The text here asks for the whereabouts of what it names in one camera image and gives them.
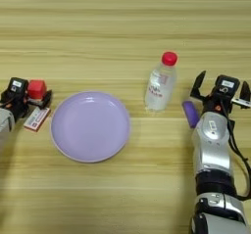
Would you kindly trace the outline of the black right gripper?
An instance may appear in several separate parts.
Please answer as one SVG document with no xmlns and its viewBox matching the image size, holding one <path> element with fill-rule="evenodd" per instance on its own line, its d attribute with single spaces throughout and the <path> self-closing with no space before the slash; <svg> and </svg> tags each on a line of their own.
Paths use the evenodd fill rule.
<svg viewBox="0 0 251 234">
<path fill-rule="evenodd" d="M 190 96 L 203 102 L 202 113 L 213 112 L 220 115 L 229 115 L 232 106 L 239 106 L 241 109 L 251 109 L 251 90 L 249 84 L 244 81 L 242 83 L 239 98 L 229 98 L 224 96 L 209 95 L 206 98 L 200 94 L 200 87 L 204 80 L 206 72 L 203 70 L 195 79 L 192 86 Z"/>
</svg>

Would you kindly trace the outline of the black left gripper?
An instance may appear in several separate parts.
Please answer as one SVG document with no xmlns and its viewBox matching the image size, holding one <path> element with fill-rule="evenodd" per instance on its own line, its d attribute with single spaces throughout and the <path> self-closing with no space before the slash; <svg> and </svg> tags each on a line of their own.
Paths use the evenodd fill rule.
<svg viewBox="0 0 251 234">
<path fill-rule="evenodd" d="M 34 99 L 27 94 L 12 94 L 5 90 L 0 96 L 0 108 L 11 112 L 14 120 L 25 117 L 29 112 L 29 106 L 35 106 L 43 110 L 47 108 L 52 100 L 52 91 L 48 90 L 41 99 Z"/>
</svg>

